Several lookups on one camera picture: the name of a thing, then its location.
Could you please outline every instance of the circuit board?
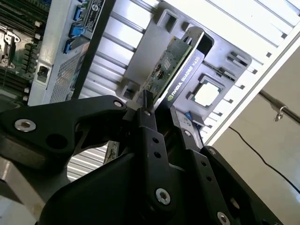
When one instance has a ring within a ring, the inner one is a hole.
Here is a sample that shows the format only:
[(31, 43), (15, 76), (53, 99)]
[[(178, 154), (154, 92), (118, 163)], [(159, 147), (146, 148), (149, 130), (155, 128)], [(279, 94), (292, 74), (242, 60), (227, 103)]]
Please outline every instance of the circuit board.
[(42, 0), (0, 0), (0, 89), (23, 100), (36, 71), (49, 8)]
[(153, 93), (154, 102), (172, 80), (191, 48), (190, 45), (176, 37), (170, 41), (142, 88), (142, 90), (149, 90)]

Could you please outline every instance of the blue connector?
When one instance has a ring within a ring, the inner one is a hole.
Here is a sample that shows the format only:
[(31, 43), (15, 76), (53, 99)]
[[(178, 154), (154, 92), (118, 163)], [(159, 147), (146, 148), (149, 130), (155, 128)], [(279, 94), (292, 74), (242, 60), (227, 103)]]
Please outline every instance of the blue connector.
[(52, 0), (40, 0), (40, 2), (42, 3), (42, 4), (45, 4), (45, 5), (51, 5), (51, 1)]
[(71, 30), (69, 32), (69, 37), (70, 38), (78, 37), (82, 34), (85, 34), (85, 32), (86, 32), (86, 28), (83, 27), (81, 24), (75, 22), (71, 26)]
[(75, 41), (75, 39), (71, 38), (66, 42), (64, 53), (68, 54), (72, 50), (72, 43)]
[(75, 21), (81, 21), (82, 20), (81, 15), (82, 15), (82, 13), (83, 13), (84, 10), (85, 10), (85, 7), (83, 7), (83, 6), (77, 6), (76, 10), (75, 10), (75, 15), (74, 15), (73, 20), (75, 20)]

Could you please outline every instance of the electronic component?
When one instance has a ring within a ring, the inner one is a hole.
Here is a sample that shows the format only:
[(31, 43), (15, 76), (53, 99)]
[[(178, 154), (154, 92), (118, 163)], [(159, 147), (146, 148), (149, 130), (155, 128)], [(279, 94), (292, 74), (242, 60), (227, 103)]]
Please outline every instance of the electronic component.
[(219, 87), (205, 80), (191, 100), (204, 106), (205, 108), (208, 108), (217, 98), (220, 92), (221, 89)]
[(85, 7), (83, 7), (83, 6), (77, 6), (76, 10), (75, 10), (75, 15), (74, 15), (73, 19), (75, 21), (81, 21), (82, 20), (82, 14), (83, 14), (84, 10), (85, 10)]
[(68, 54), (72, 50), (72, 43), (75, 41), (75, 39), (71, 38), (66, 42), (64, 53)]
[(49, 0), (0, 0), (1, 94), (28, 100), (49, 13)]
[(159, 98), (172, 80), (191, 48), (190, 45), (176, 37), (170, 41), (142, 88), (142, 90), (149, 90), (153, 93), (154, 101)]
[(80, 23), (73, 23), (69, 32), (69, 37), (73, 38), (73, 37), (78, 37), (82, 34), (85, 34), (86, 32), (86, 28), (83, 27)]

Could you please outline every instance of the metal rail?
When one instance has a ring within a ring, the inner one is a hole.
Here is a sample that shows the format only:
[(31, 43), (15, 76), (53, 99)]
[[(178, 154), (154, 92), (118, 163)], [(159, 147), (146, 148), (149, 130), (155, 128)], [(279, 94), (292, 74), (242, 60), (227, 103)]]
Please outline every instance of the metal rail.
[(285, 114), (287, 117), (292, 119), (294, 122), (296, 122), (298, 125), (300, 125), (300, 117), (295, 112), (290, 110), (284, 103), (279, 101), (278, 99), (274, 98), (269, 93), (265, 92), (264, 90), (261, 90), (259, 94), (271, 104), (272, 109), (274, 109), (277, 112), (277, 115), (274, 119), (275, 122), (280, 120), (283, 115)]

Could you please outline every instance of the silver washer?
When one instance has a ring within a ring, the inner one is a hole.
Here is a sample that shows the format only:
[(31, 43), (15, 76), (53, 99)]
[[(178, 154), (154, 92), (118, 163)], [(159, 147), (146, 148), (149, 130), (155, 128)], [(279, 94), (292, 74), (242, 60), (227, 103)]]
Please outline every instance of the silver washer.
[(28, 119), (20, 119), (15, 122), (15, 128), (22, 132), (30, 132), (37, 128), (36, 124)]
[(151, 116), (151, 113), (147, 110), (144, 110), (144, 113), (147, 115), (147, 116)]
[(187, 136), (189, 136), (189, 137), (191, 137), (192, 135), (191, 135), (191, 133), (190, 132), (188, 132), (187, 130), (185, 130), (184, 131), (184, 133), (187, 135)]
[(117, 107), (122, 107), (122, 103), (121, 102), (118, 102), (118, 101), (114, 101), (113, 102)]
[(164, 205), (170, 204), (171, 197), (170, 197), (169, 193), (166, 190), (164, 190), (163, 188), (158, 188), (155, 192), (155, 195), (156, 195), (157, 200), (160, 203), (162, 203)]
[(218, 212), (217, 213), (217, 218), (219, 219), (219, 221), (222, 225), (230, 225), (230, 221), (224, 213)]

